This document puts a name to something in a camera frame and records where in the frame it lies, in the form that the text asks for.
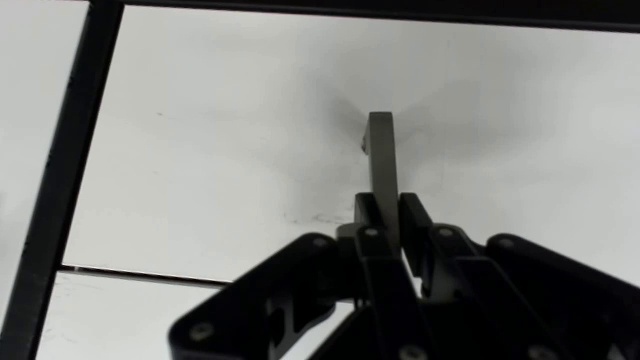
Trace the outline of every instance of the black pole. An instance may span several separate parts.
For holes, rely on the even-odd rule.
[[[123,3],[88,8],[0,335],[2,360],[34,360],[89,152]]]

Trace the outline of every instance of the white background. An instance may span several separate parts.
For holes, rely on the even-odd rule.
[[[0,3],[2,302],[83,12]],[[128,8],[64,261],[234,280],[351,219],[365,114],[388,109],[400,185],[436,219],[640,283],[638,49],[632,34]],[[165,326],[206,296],[60,276],[39,358],[165,358]]]

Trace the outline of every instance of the black line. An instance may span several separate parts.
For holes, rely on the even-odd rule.
[[[88,8],[0,335],[2,360],[34,360],[89,152],[123,3]]]
[[[640,31],[635,0],[123,0],[128,6]]]
[[[121,272],[121,270],[106,270],[106,268],[83,268],[83,266],[60,266],[60,272],[80,274],[80,276],[135,280],[135,281],[178,283],[178,285],[201,285],[201,287],[226,287],[227,285],[227,281],[216,281],[216,280],[178,277],[178,276]]]

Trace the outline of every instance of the screw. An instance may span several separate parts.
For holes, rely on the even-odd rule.
[[[204,341],[216,333],[216,327],[207,321],[200,321],[191,327],[190,335],[193,341]]]
[[[328,239],[325,238],[313,238],[313,246],[316,248],[323,248],[323,246],[328,246]]]
[[[452,238],[452,236],[453,236],[453,232],[452,232],[450,228],[440,228],[437,233],[440,233],[442,238]]]
[[[546,347],[546,346],[530,346],[528,347],[528,358],[530,360],[560,360],[560,355],[554,349]]]
[[[500,238],[500,239],[497,239],[497,246],[500,246],[500,248],[513,248],[516,243],[513,243],[513,239],[510,239],[510,238]]]
[[[368,238],[379,236],[377,228],[365,228],[364,233],[365,233]]]
[[[408,344],[400,347],[400,360],[425,360],[425,351],[420,346]]]

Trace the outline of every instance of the metal bar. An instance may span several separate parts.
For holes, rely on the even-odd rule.
[[[0,335],[2,360],[34,360],[62,263],[123,3],[91,2],[64,94]]]
[[[78,274],[78,276],[99,276],[99,277],[134,280],[134,281],[197,285],[197,287],[226,287],[230,283],[230,281],[200,280],[200,277],[178,277],[178,276],[160,276],[160,274],[143,274],[143,272],[121,272],[121,270],[106,270],[106,268],[82,268],[82,266],[60,266],[60,272]]]
[[[400,209],[397,209],[397,165],[393,115],[389,111],[372,111],[364,133],[364,152],[368,153],[372,192],[382,214],[383,236],[392,249],[400,254]]]

